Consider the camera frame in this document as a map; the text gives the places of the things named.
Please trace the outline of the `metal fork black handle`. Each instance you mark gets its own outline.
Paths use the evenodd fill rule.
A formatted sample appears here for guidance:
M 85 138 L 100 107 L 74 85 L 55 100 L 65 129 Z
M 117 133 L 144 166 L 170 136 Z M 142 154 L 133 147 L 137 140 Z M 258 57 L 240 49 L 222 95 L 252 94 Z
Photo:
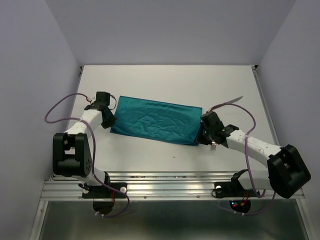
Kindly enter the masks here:
M 217 147 L 217 144 L 214 141 L 212 141 L 210 144 L 210 150 L 214 152 L 216 151 L 216 147 Z

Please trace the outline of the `teal cloth napkin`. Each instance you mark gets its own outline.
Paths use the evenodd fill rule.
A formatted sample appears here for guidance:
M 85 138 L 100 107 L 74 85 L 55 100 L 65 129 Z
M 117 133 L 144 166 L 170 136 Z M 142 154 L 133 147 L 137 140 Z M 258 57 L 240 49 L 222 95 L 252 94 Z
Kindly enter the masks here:
M 113 134 L 170 144 L 197 146 L 203 109 L 148 99 L 120 96 Z

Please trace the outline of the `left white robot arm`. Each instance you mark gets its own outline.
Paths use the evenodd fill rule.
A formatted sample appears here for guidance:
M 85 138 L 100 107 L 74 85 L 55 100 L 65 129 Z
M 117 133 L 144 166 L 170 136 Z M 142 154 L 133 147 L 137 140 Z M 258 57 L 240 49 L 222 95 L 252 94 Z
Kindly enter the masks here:
M 114 98 L 105 91 L 98 91 L 94 100 L 87 97 L 89 105 L 84 108 L 81 118 L 71 117 L 75 120 L 74 125 L 63 133 L 56 133 L 52 140 L 53 173 L 79 180 L 78 186 L 91 198 L 115 196 L 109 174 L 94 166 L 94 154 L 89 144 L 92 139 L 93 147 L 96 147 L 93 132 L 97 127 L 108 129 L 116 123 L 117 118 L 109 108 Z

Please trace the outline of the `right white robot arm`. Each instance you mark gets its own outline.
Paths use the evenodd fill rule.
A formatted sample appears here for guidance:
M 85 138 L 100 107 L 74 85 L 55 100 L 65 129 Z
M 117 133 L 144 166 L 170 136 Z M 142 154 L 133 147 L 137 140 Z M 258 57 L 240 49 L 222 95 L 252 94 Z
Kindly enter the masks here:
M 200 119 L 198 143 L 222 145 L 265 167 L 264 170 L 245 168 L 229 181 L 216 182 L 212 191 L 215 198 L 242 197 L 244 194 L 255 197 L 262 190 L 274 191 L 289 199 L 311 180 L 311 174 L 294 146 L 273 145 L 248 136 L 232 124 L 225 126 L 213 111 L 203 114 Z

